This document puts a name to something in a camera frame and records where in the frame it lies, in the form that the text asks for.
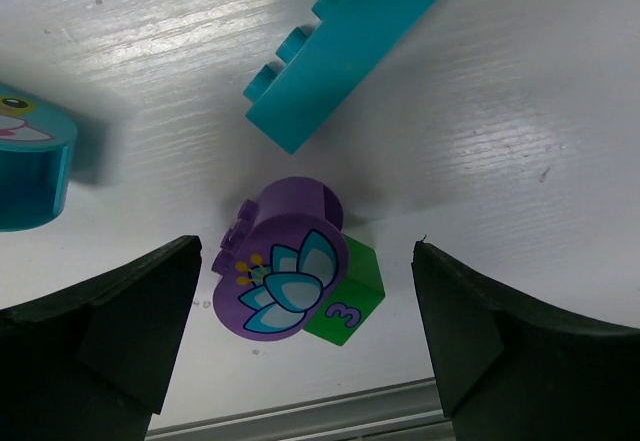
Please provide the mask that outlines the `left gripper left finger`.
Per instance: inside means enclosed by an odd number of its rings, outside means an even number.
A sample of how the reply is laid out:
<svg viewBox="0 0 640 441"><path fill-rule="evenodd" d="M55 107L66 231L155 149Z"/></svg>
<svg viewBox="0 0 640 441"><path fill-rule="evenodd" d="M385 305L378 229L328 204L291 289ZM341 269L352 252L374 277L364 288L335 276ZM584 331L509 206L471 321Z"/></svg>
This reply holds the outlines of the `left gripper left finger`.
<svg viewBox="0 0 640 441"><path fill-rule="evenodd" d="M144 439L166 398L201 249L181 236L2 310L2 439Z"/></svg>

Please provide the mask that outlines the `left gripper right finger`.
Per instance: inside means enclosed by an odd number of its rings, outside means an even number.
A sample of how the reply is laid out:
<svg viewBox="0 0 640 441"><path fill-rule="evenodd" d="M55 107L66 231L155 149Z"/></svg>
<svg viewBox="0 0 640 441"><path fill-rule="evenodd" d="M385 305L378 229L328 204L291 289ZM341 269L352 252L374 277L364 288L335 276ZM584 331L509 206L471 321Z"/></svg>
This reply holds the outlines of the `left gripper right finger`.
<svg viewBox="0 0 640 441"><path fill-rule="evenodd" d="M511 288L432 244L412 272L445 416L460 440L635 440L639 332Z"/></svg>

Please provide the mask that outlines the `small green lego brick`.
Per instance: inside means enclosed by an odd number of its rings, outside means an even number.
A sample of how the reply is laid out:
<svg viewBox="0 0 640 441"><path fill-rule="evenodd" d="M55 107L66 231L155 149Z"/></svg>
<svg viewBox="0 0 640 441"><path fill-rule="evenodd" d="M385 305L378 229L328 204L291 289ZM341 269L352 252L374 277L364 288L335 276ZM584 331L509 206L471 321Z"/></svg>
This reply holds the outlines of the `small green lego brick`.
<svg viewBox="0 0 640 441"><path fill-rule="evenodd" d="M349 251L347 273L303 328L336 346L343 346L385 298L374 249L344 238Z"/></svg>

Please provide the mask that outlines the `purple round flower lego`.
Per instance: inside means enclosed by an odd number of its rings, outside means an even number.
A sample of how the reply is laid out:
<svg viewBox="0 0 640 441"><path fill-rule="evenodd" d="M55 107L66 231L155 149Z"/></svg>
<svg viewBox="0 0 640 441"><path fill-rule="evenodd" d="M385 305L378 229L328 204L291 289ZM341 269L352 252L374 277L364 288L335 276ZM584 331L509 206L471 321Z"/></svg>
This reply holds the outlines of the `purple round flower lego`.
<svg viewBox="0 0 640 441"><path fill-rule="evenodd" d="M347 272L344 212L309 177L287 177L247 199L223 236L212 307L232 333L272 342L299 332Z"/></svg>

